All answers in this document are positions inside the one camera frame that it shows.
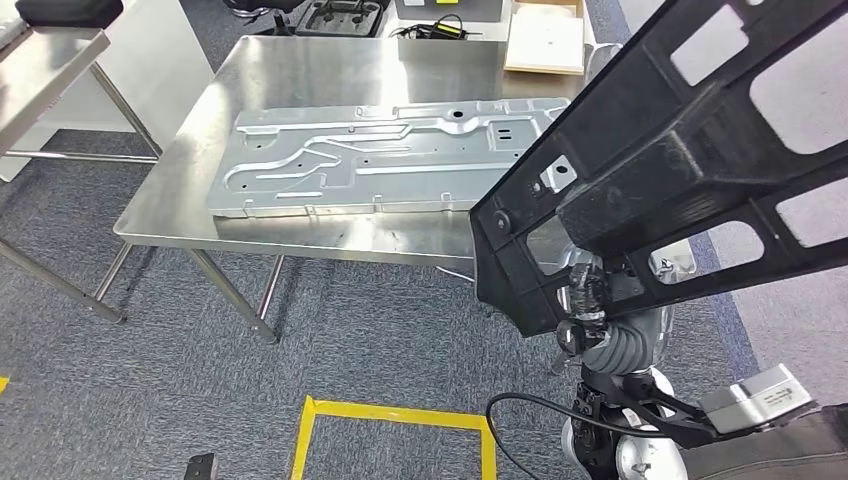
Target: cardboard box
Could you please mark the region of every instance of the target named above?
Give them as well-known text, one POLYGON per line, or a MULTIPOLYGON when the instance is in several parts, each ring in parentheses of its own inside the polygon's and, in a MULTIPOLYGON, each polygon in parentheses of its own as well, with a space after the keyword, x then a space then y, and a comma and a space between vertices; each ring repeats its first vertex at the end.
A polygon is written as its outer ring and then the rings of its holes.
POLYGON ((504 70, 583 75, 582 0, 523 0, 512 5, 504 70))

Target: stamped sheet metal part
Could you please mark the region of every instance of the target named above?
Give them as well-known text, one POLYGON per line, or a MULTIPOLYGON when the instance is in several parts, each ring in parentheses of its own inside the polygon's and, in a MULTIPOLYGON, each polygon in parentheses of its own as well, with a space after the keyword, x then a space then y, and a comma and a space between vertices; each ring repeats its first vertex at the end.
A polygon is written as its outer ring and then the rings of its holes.
MULTIPOLYGON (((244 111, 207 205, 234 218, 465 211, 567 105, 535 98, 244 111)), ((546 184, 573 181, 550 170, 546 184)))

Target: yellow floor tape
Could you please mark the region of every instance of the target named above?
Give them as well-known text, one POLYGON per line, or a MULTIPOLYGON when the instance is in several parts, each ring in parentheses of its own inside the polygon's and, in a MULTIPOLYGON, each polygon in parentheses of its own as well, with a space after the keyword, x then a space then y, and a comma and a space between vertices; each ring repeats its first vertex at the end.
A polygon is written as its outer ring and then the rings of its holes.
POLYGON ((303 413, 300 416, 300 431, 297 434, 297 447, 294 453, 291 480, 303 478, 303 472, 306 468, 306 452, 309 450, 309 442, 312 440, 312 425, 315 423, 316 415, 477 430, 480 432, 482 480, 495 480, 497 478, 495 439, 486 424, 486 417, 482 415, 313 400, 312 397, 307 395, 306 402, 303 404, 303 413))

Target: black chair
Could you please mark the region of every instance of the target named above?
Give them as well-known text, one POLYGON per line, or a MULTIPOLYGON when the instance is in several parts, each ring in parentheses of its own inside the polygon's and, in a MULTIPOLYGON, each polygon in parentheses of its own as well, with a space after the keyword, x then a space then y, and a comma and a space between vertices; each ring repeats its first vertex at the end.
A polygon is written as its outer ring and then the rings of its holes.
POLYGON ((244 18, 256 18, 269 9, 274 12, 273 31, 261 32, 267 35, 290 36, 288 16, 306 0, 222 0, 233 14, 244 18))

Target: stainless steel table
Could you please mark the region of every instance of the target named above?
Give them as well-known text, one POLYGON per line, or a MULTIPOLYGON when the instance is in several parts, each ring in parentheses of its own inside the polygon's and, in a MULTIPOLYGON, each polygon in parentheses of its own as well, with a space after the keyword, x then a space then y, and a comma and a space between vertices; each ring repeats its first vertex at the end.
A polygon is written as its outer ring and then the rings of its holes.
POLYGON ((254 330, 254 310, 204 250, 471 267, 464 213, 217 219, 206 193, 241 110, 573 96, 582 77, 503 72, 506 44, 243 37, 115 224, 126 242, 189 250, 254 330))
MULTIPOLYGON (((100 83, 115 106, 158 155, 161 149, 115 85, 97 64, 97 56, 109 46, 101 30, 79 28, 36 28, 28 31, 0 52, 0 156, 42 157, 66 160, 99 160, 155 163, 157 157, 94 155, 58 152, 22 152, 9 148, 32 127, 38 117, 59 99, 87 69, 100 83)), ((24 252, 0 238, 0 256, 61 290, 103 318, 119 322, 121 313, 105 305, 106 295, 118 270, 130 253, 125 244, 93 295, 89 295, 24 252)))

